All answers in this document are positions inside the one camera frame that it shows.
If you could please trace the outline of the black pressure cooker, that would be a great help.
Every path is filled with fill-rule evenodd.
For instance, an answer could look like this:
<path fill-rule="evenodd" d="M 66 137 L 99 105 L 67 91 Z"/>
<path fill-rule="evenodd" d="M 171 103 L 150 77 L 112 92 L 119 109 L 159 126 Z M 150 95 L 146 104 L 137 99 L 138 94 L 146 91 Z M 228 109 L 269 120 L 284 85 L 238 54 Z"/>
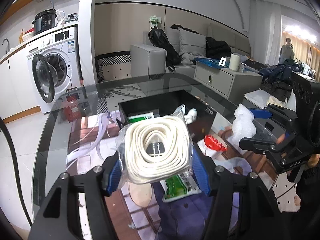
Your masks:
<path fill-rule="evenodd" d="M 52 29 L 56 25 L 56 10 L 48 9 L 42 12 L 39 12 L 35 16 L 32 24 L 34 25 L 34 34 L 37 35 L 49 29 Z"/>

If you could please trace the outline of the grey sofa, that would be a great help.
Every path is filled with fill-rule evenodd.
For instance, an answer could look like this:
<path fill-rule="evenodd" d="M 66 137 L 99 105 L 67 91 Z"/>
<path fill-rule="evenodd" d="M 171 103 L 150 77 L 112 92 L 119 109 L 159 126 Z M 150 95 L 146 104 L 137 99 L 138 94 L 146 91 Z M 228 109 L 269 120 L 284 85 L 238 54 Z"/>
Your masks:
<path fill-rule="evenodd" d="M 182 57 L 182 62 L 175 66 L 176 72 L 193 77 L 195 64 L 191 62 L 191 59 L 196 56 L 207 55 L 204 49 L 196 49 L 195 47 L 196 44 L 200 43 L 201 39 L 196 38 L 195 35 L 181 34 L 179 30 L 169 27 L 166 27 L 164 32 L 170 44 Z M 227 27 L 211 23 L 208 25 L 207 36 L 216 41 L 225 41 L 233 53 L 238 53 L 241 56 L 249 56 L 251 54 L 249 38 Z M 143 33 L 143 43 L 131 45 L 130 53 L 132 77 L 169 72 L 165 66 L 168 53 L 153 46 L 147 31 Z"/>

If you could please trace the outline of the white rope coil bag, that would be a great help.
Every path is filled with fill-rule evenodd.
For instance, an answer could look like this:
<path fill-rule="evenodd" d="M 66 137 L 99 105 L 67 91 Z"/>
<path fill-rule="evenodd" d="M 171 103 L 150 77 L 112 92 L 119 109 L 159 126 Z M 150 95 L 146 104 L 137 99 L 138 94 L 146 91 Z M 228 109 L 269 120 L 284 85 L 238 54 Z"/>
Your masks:
<path fill-rule="evenodd" d="M 181 109 L 124 126 L 116 146 L 120 185 L 154 183 L 192 170 L 194 144 Z"/>

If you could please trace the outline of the person in background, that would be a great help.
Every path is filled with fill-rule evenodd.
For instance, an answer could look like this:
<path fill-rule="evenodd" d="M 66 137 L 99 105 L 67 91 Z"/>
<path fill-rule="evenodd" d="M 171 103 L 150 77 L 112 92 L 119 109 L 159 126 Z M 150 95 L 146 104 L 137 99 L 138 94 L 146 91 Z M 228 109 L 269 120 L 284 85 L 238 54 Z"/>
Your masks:
<path fill-rule="evenodd" d="M 281 46 L 279 64 L 284 63 L 287 59 L 293 60 L 295 53 L 293 51 L 293 44 L 290 38 L 286 38 L 285 44 Z"/>

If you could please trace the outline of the black jacket on sofa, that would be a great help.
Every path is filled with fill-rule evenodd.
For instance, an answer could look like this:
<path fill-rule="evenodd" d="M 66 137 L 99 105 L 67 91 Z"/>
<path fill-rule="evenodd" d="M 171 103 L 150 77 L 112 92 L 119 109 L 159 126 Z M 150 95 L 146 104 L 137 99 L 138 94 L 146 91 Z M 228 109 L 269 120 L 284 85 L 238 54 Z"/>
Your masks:
<path fill-rule="evenodd" d="M 212 37 L 206 37 L 206 57 L 210 59 L 221 59 L 230 57 L 231 48 L 225 41 L 217 41 Z"/>

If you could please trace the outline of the red white packet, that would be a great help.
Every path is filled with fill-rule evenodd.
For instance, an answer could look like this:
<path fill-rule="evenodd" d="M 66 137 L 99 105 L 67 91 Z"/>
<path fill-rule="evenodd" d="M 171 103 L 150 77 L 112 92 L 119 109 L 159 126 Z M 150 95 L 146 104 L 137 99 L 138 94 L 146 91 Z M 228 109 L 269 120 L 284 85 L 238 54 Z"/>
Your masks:
<path fill-rule="evenodd" d="M 207 148 L 217 151 L 217 152 L 225 152 L 227 151 L 227 147 L 224 146 L 216 137 L 212 135 L 205 135 L 204 136 L 204 144 Z"/>

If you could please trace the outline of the green white packet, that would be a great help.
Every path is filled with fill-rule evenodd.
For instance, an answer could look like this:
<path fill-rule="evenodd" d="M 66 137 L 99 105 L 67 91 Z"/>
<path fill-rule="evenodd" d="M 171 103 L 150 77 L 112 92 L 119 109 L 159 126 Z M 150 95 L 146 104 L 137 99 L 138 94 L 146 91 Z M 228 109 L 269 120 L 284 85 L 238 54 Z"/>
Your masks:
<path fill-rule="evenodd" d="M 186 172 L 162 180 L 160 183 L 164 189 L 162 200 L 165 203 L 170 203 L 202 192 L 193 177 L 187 176 Z"/>

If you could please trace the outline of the cream cylinder cup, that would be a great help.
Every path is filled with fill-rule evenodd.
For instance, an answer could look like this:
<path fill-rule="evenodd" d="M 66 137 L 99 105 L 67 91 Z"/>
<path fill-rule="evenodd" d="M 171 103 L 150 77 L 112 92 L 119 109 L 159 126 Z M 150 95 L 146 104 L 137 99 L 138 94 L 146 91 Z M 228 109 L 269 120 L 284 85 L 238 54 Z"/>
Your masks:
<path fill-rule="evenodd" d="M 231 69 L 234 72 L 237 72 L 239 68 L 239 63 L 240 63 L 240 56 L 236 54 L 231 54 L 229 69 Z"/>

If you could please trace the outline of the anime print table mat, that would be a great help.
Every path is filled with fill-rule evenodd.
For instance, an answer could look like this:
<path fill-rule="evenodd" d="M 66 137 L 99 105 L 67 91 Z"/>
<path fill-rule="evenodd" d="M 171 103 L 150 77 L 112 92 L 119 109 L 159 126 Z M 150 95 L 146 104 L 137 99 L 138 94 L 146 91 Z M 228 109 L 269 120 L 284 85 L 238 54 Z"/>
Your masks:
<path fill-rule="evenodd" d="M 215 165 L 221 165 L 232 173 L 247 175 L 256 172 L 270 189 L 276 174 L 266 158 L 236 147 L 232 130 L 218 131 L 220 122 L 222 116 L 217 114 L 212 128 L 198 140 L 201 152 L 211 157 Z M 104 139 L 96 144 L 86 142 L 89 135 L 91 132 L 82 136 L 78 140 L 80 146 L 67 155 L 67 166 L 85 162 L 93 166 L 95 159 L 105 160 L 116 150 L 115 139 Z M 154 185 L 138 186 L 126 182 L 122 191 L 129 195 L 129 206 L 147 207 L 151 198 L 156 198 L 159 206 L 157 218 L 161 221 L 156 239 L 199 239 L 213 203 L 213 198 L 206 196 L 200 188 L 195 175 L 187 172 Z"/>

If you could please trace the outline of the blue tray on cabinet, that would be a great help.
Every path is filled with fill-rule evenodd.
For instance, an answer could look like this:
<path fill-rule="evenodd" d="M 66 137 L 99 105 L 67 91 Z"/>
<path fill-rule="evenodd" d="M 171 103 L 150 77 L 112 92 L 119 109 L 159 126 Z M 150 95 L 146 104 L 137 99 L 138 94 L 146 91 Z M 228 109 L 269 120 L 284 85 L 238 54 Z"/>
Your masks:
<path fill-rule="evenodd" d="M 208 59 L 208 58 L 201 58 L 201 57 L 196 57 L 194 59 L 195 62 L 199 62 L 202 63 L 208 67 L 211 68 L 217 68 L 217 69 L 221 69 L 221 68 L 229 68 L 229 62 L 225 62 L 224 65 L 220 64 L 220 61 L 217 59 Z"/>

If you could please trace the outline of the white kitchen base cabinets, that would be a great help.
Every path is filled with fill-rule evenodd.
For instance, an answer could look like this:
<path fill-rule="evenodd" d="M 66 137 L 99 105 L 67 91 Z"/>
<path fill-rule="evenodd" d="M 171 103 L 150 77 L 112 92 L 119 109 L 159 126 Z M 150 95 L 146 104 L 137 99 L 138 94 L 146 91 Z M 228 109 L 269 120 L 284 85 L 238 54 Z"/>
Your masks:
<path fill-rule="evenodd" d="M 21 49 L 1 63 L 1 118 L 15 120 L 39 111 L 27 52 Z"/>

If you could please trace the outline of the grey sofa cushion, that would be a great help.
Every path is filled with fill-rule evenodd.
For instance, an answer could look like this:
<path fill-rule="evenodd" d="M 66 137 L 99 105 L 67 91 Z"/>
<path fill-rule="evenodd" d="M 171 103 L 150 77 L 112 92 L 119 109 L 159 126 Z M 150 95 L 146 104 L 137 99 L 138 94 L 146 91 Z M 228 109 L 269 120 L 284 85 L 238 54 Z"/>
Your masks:
<path fill-rule="evenodd" d="M 201 34 L 192 33 L 178 28 L 180 33 L 180 54 L 199 53 L 206 55 L 206 37 Z"/>

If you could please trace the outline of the white washing machine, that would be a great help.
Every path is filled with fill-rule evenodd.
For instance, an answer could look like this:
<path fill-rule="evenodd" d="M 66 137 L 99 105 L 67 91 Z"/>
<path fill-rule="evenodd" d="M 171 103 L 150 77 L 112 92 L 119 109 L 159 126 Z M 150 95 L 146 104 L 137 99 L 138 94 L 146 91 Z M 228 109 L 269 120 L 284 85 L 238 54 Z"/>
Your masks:
<path fill-rule="evenodd" d="M 63 94 L 81 87 L 77 27 L 61 28 L 27 44 L 27 60 L 36 100 L 43 114 L 49 113 Z"/>

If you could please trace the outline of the black backpack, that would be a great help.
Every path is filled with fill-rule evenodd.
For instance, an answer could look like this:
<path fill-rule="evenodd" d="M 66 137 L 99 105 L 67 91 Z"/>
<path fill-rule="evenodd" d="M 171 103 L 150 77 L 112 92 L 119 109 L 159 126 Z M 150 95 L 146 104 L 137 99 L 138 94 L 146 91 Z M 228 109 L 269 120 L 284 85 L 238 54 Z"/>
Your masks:
<path fill-rule="evenodd" d="M 162 29 L 153 27 L 148 33 L 148 38 L 153 46 L 162 48 L 167 52 L 166 67 L 169 72 L 174 72 L 176 70 L 175 66 L 181 63 L 181 57 L 169 42 L 165 32 Z"/>

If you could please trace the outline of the white plush toy blue ear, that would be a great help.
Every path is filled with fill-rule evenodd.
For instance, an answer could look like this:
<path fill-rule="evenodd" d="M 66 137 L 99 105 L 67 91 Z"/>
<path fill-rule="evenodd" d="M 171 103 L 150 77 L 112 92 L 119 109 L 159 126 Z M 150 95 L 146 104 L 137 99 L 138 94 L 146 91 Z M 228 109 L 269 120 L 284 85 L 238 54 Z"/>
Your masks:
<path fill-rule="evenodd" d="M 192 108 L 187 112 L 186 112 L 186 110 L 187 110 L 187 108 L 185 105 L 180 105 L 175 109 L 174 115 L 181 117 L 183 114 L 185 123 L 188 125 L 188 124 L 193 123 L 196 120 L 197 110 L 195 108 Z"/>

